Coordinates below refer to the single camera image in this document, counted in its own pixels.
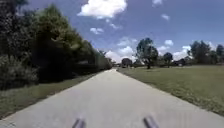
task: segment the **cloud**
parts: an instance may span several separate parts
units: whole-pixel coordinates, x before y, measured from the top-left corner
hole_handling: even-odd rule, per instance
[[[115,30],[122,29],[122,26],[118,26],[118,25],[111,23],[111,21],[109,19],[106,19],[106,23],[108,23],[110,25],[110,27],[112,27]]]
[[[110,23],[110,26],[111,26],[113,29],[115,29],[115,30],[122,29],[121,26],[117,26],[117,25],[115,25],[115,24],[113,24],[113,23]]]
[[[152,6],[155,7],[157,5],[162,5],[163,0],[152,0]]]
[[[105,56],[111,58],[113,61],[116,61],[117,63],[121,62],[121,56],[118,55],[116,52],[108,51]]]
[[[90,32],[99,35],[102,34],[104,32],[104,30],[102,28],[90,28]]]
[[[132,48],[130,46],[127,46],[125,48],[121,48],[121,49],[118,50],[118,52],[121,55],[124,55],[124,56],[130,56],[130,55],[134,54],[134,51],[132,50]]]
[[[121,60],[123,58],[129,58],[132,61],[135,61],[136,60],[136,57],[133,56],[132,54],[129,54],[129,55],[121,55],[118,52],[114,52],[114,51],[108,51],[105,56],[111,58],[113,61],[116,61],[117,63],[121,63]]]
[[[83,5],[78,16],[92,16],[97,19],[114,18],[115,15],[125,11],[126,0],[88,0]]]
[[[187,51],[190,49],[191,49],[190,46],[183,46],[181,51],[173,53],[174,60],[180,60],[180,59],[188,56]]]
[[[173,46],[173,44],[172,40],[165,40],[165,45]]]
[[[211,47],[211,50],[215,50],[215,45],[212,42],[208,42],[208,45]]]
[[[162,14],[161,17],[167,21],[170,20],[170,16],[168,16],[167,14]]]
[[[134,38],[123,37],[120,39],[120,41],[117,45],[118,46],[127,46],[127,45],[135,44],[136,42],[137,42],[137,40]]]
[[[160,46],[160,47],[157,48],[157,50],[161,52],[161,51],[166,51],[166,50],[168,50],[169,48],[170,48],[170,47],[168,47],[168,46]]]

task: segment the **tree line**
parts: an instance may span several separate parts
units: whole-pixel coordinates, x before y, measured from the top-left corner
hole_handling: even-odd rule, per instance
[[[111,60],[72,28],[55,5],[24,10],[0,1],[0,90],[110,69]]]
[[[204,41],[195,41],[190,45],[191,49],[187,51],[188,56],[180,60],[174,61],[173,55],[170,52],[164,55],[159,55],[158,50],[154,46],[153,40],[145,38],[140,40],[137,45],[136,61],[133,63],[129,58],[122,59],[123,66],[139,67],[147,65],[151,66],[170,67],[178,65],[193,65],[193,64],[222,64],[224,63],[224,46],[219,44],[216,50],[212,50],[210,45]]]

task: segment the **grass verge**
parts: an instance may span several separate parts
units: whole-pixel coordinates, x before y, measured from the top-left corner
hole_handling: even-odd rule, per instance
[[[224,67],[122,69],[119,72],[224,116]]]
[[[0,119],[28,107],[41,99],[45,99],[55,93],[85,81],[94,75],[95,74],[80,76],[59,83],[40,84],[37,86],[0,91]]]

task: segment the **asphalt road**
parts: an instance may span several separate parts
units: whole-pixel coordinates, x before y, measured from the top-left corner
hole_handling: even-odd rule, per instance
[[[0,128],[224,128],[224,118],[124,76],[105,71],[0,121]]]

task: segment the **sky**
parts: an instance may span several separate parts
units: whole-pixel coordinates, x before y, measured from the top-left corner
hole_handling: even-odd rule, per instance
[[[187,56],[195,40],[212,49],[224,44],[224,0],[29,0],[29,9],[54,3],[72,27],[116,62],[135,59],[146,37],[159,54],[175,60]]]

